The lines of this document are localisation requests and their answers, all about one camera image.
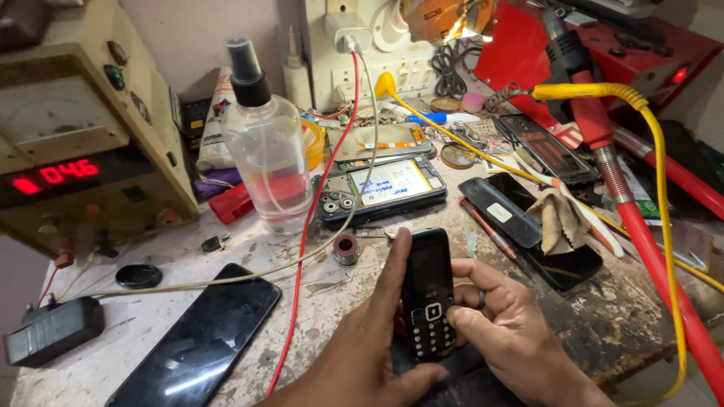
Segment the orange pen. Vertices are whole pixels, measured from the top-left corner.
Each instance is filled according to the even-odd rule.
[[[490,236],[491,239],[495,242],[495,244],[505,252],[505,254],[510,257],[511,260],[516,260],[518,258],[518,255],[515,254],[513,251],[513,248],[510,247],[510,244],[505,241],[505,239],[502,238],[502,236],[496,232],[490,225],[485,222],[482,216],[478,213],[478,209],[468,201],[467,198],[463,198],[462,201],[460,201],[460,205],[464,206],[467,211],[473,215],[473,218],[475,218],[476,221],[485,229],[485,231],[488,233],[488,236]]]

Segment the red led display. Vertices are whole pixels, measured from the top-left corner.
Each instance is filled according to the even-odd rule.
[[[74,162],[67,162],[37,170],[40,177],[37,181],[44,181],[51,185],[60,185],[72,182],[79,178],[90,177],[98,174],[98,167],[87,159]],[[12,186],[25,195],[45,190],[42,184],[34,181],[32,172],[25,172],[23,175],[12,180]]]
[[[41,191],[37,185],[33,184],[33,181],[27,178],[15,178],[12,181],[12,186],[16,187],[18,191],[25,195],[33,195]]]
[[[686,77],[686,72],[689,71],[689,67],[683,67],[681,68],[673,78],[671,78],[671,83],[681,83],[681,81]]]

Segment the hand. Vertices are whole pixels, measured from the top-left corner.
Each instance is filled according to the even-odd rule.
[[[409,406],[449,376],[438,364],[392,372],[392,326],[411,244],[410,231],[400,228],[372,296],[342,318],[302,377],[259,406]]]
[[[485,357],[493,374],[524,403],[614,406],[569,359],[526,287],[473,259],[453,259],[455,286],[447,320]],[[480,308],[480,290],[485,304]]]

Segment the red machine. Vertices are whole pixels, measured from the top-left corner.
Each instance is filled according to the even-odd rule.
[[[521,89],[530,89],[549,78],[550,61],[545,51],[549,38],[541,23],[541,14],[541,9],[525,0],[501,1],[495,14],[493,42],[483,47],[475,75],[496,91],[510,82],[519,83]],[[614,36],[617,30],[599,22],[585,27],[568,25],[568,28],[578,31],[599,65],[603,81],[635,88],[649,100],[654,114],[658,114],[724,49],[724,44],[653,17],[646,22],[665,34],[672,56],[660,56],[653,49],[625,49],[625,56],[616,56],[609,50],[622,48]],[[541,126],[549,130],[553,127],[551,133],[569,147],[577,148],[581,143],[576,123],[561,125],[544,104],[521,97],[510,102]],[[605,103],[610,110],[609,117],[614,119],[628,112],[626,103],[616,98],[608,98]]]

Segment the cloth rag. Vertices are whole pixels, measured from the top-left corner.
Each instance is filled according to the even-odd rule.
[[[584,236],[591,224],[559,190],[544,190],[528,215],[543,226],[541,249],[546,255],[568,253],[586,244]]]

